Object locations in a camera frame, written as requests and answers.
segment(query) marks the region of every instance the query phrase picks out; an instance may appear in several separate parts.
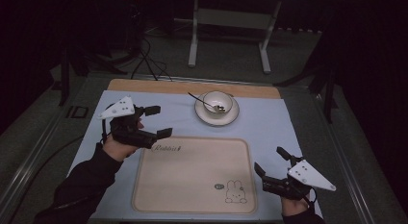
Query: cartoon bunny print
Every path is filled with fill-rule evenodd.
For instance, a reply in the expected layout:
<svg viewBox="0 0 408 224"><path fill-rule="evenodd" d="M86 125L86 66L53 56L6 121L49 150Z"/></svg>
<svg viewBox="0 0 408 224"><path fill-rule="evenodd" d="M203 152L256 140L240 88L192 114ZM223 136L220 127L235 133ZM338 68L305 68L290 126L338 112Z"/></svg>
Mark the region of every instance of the cartoon bunny print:
<svg viewBox="0 0 408 224"><path fill-rule="evenodd" d="M241 181L230 180L227 184L226 203L246 203L245 191L243 190Z"/></svg>

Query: spoon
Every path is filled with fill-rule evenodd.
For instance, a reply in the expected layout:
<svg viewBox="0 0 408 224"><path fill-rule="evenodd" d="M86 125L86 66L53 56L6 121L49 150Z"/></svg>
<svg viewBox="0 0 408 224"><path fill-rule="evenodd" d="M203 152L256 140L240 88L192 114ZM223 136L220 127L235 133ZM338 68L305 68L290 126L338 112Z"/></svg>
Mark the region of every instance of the spoon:
<svg viewBox="0 0 408 224"><path fill-rule="evenodd" d="M198 100L198 101L200 101L200 102L202 102L202 103L205 103L206 105L208 105L208 106L214 108L214 110L216 111L216 113L224 113L224 112L225 112L225 108L222 107L222 106L219 106L219 105L213 106L213 105L210 105L210 104L208 104L207 102L205 102L205 101L199 99L198 97L192 95L191 93L189 93L189 95L190 95L191 97L195 98L196 100Z"/></svg>

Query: plate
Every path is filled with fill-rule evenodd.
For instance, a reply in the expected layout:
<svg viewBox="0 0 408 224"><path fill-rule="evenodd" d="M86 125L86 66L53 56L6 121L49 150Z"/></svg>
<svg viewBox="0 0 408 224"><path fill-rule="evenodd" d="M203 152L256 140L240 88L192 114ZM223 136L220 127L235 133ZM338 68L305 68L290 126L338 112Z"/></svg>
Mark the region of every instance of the plate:
<svg viewBox="0 0 408 224"><path fill-rule="evenodd" d="M198 98L202 100L205 94L201 94ZM198 117L204 122L213 125L213 126L224 126L233 122L240 113L240 107L238 106L237 101L231 97L233 105L228 113L213 113L206 110L203 106L203 103L196 100L195 101L195 112Z"/></svg>

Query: hand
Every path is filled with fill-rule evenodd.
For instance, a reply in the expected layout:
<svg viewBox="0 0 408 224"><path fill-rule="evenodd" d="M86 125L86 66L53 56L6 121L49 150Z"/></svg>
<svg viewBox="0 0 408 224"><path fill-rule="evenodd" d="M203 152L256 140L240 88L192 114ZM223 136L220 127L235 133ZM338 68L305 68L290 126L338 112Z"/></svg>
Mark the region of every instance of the hand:
<svg viewBox="0 0 408 224"><path fill-rule="evenodd" d="M281 203L282 215L284 216L296 215L309 209L309 205L304 199L297 201L281 197Z"/></svg>
<svg viewBox="0 0 408 224"><path fill-rule="evenodd" d="M138 121L138 129L142 129L144 126L140 123L141 119ZM102 148L111 158L115 159L118 162L123 162L127 157L134 154L139 147L133 145L122 144L118 141L115 141L112 136L108 136L105 141L105 144Z"/></svg>

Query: wooden table edge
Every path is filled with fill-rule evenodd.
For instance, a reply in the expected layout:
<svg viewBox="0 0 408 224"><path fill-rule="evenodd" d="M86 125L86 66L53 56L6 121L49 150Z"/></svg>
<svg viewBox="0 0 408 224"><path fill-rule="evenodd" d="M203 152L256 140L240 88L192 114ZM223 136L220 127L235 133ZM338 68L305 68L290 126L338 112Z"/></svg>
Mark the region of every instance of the wooden table edge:
<svg viewBox="0 0 408 224"><path fill-rule="evenodd" d="M187 92L190 92L196 95L212 90L219 90L237 97L281 99L280 93L276 87L219 83L112 79L108 85L108 90L176 94L187 94Z"/></svg>

